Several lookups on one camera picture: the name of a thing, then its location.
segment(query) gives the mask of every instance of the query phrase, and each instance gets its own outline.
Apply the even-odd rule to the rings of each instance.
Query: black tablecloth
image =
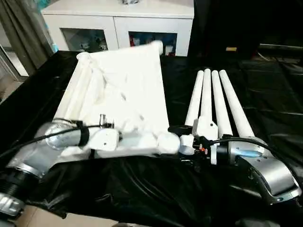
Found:
[[[0,105],[2,152],[51,121],[77,64],[76,54],[56,53]],[[273,146],[303,182],[302,68],[184,57],[162,57],[161,67],[170,125],[184,123],[198,70],[225,69],[256,136]],[[0,160],[1,166],[11,157]],[[240,175],[233,167],[197,170],[161,158],[85,160],[55,165],[28,203],[62,217],[72,212],[150,226],[233,226],[241,218],[292,226],[290,222],[300,220],[302,210],[293,201],[268,206],[231,188]]]

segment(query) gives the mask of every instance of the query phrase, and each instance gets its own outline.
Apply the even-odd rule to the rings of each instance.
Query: cabinet door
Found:
[[[162,40],[166,55],[187,56],[192,19],[114,17],[119,48]]]
[[[98,52],[118,49],[113,17],[43,15],[59,50]]]

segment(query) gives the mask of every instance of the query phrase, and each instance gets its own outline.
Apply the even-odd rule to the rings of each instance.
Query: wooden furniture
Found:
[[[59,0],[42,10],[59,50],[115,50],[162,40],[164,52],[187,56],[194,0]]]

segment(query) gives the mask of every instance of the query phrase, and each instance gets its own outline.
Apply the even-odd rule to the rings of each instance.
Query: white pole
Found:
[[[229,122],[227,109],[224,101],[223,91],[217,70],[212,71],[212,82],[214,90],[214,106],[216,109],[219,138],[225,135],[232,135],[232,128]]]
[[[223,84],[224,91],[228,100],[228,104],[232,111],[232,116],[235,121],[237,131],[240,137],[254,137],[255,134],[251,129],[238,97],[232,87],[232,84],[225,70],[220,71],[220,78]]]
[[[202,99],[201,99],[201,113],[209,121],[213,120],[212,117],[212,87],[211,87],[211,72],[210,69],[204,70]]]
[[[185,125],[193,126],[194,120],[199,116],[199,107],[200,107],[200,99],[202,92],[202,84],[203,84],[203,71],[199,71],[197,74],[193,94],[190,99],[190,104],[185,120]]]

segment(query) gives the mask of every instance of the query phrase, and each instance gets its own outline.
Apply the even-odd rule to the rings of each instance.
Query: curtain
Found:
[[[0,0],[0,21],[29,75],[53,55],[50,36],[33,0]]]

